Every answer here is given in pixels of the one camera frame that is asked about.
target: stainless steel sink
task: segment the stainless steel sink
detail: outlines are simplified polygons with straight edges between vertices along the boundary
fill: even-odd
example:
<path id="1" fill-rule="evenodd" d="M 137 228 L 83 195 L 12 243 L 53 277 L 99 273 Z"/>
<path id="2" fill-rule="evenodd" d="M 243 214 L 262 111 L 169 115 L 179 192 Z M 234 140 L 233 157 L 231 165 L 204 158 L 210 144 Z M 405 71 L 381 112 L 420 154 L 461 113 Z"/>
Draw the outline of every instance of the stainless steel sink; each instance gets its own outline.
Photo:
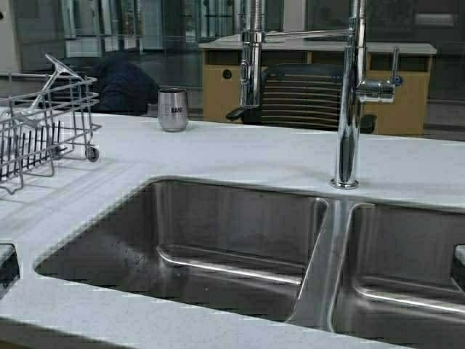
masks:
<path id="1" fill-rule="evenodd" d="M 465 214 L 166 180 L 37 271 L 412 348 L 465 348 Z"/>
<path id="2" fill-rule="evenodd" d="M 325 219 L 318 198 L 163 181 L 37 267 L 44 276 L 285 321 Z"/>
<path id="3" fill-rule="evenodd" d="M 463 214 L 355 210 L 334 329 L 414 348 L 465 348 L 465 293 L 451 278 L 463 244 Z"/>

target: chair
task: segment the chair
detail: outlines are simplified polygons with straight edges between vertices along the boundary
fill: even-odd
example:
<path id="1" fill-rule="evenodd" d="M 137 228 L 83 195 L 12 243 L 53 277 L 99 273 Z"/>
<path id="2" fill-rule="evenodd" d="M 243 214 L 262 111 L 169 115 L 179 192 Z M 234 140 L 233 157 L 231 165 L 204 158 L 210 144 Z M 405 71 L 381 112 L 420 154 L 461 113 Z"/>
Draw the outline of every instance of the chair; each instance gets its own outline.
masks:
<path id="1" fill-rule="evenodd" d="M 262 103 L 227 115 L 243 124 L 336 131 L 341 106 L 342 67 L 321 64 L 280 64 L 262 73 Z M 375 116 L 361 121 L 373 133 Z"/>

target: person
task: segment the person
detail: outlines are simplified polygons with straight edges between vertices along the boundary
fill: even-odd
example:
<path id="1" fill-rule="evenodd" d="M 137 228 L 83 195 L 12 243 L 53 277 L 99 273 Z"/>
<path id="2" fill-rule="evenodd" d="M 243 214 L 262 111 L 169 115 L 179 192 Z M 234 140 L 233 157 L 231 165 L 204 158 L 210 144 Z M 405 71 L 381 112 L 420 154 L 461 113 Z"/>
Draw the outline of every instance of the person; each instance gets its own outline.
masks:
<path id="1" fill-rule="evenodd" d="M 122 57 L 109 57 L 96 64 L 89 75 L 98 79 L 92 91 L 99 94 L 96 113 L 141 116 L 148 104 L 158 103 L 158 85 L 141 68 Z"/>

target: pull-down faucet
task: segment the pull-down faucet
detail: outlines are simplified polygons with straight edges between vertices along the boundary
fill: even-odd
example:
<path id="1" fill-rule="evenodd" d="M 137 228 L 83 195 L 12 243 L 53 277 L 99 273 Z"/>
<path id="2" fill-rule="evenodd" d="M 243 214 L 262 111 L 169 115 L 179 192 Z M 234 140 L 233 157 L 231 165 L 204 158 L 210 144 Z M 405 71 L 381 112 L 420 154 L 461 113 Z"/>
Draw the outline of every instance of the pull-down faucet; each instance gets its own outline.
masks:
<path id="1" fill-rule="evenodd" d="M 262 44 L 267 39 L 316 39 L 347 37 L 341 91 L 336 173 L 331 183 L 341 189 L 358 186 L 357 156 L 360 117 L 363 104 L 392 103 L 399 49 L 394 50 L 390 80 L 366 78 L 366 2 L 354 0 L 349 28 L 329 31 L 265 33 L 262 25 L 262 0 L 247 0 L 246 29 L 242 32 L 243 52 L 240 62 L 240 109 L 258 108 L 261 102 Z"/>

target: cup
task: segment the cup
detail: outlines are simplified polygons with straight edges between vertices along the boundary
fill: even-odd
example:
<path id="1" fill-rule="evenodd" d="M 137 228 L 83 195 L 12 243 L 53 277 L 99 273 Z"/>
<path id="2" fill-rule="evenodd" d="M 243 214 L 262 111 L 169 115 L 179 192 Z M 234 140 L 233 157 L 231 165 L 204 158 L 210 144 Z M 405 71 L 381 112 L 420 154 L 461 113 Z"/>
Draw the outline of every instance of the cup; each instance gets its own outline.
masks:
<path id="1" fill-rule="evenodd" d="M 189 106 L 185 89 L 158 91 L 158 122 L 167 132 L 184 131 L 189 123 Z"/>

